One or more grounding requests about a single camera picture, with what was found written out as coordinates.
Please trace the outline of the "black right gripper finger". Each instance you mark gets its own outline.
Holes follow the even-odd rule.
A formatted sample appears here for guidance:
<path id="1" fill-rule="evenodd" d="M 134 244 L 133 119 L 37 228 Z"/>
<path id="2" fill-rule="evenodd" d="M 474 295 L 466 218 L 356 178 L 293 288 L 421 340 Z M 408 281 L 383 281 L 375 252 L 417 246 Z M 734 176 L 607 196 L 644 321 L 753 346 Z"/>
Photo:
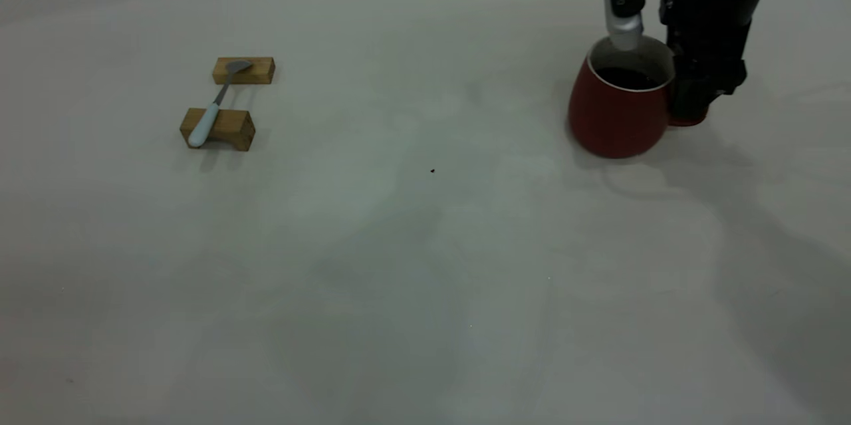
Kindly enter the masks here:
<path id="1" fill-rule="evenodd" d="M 673 53 L 669 125 L 703 122 L 711 104 L 732 95 L 747 79 L 743 59 L 751 24 L 732 27 L 668 25 L 666 43 Z"/>
<path id="2" fill-rule="evenodd" d="M 604 0 L 606 29 L 615 49 L 633 51 L 638 48 L 644 33 L 644 5 L 645 0 Z"/>

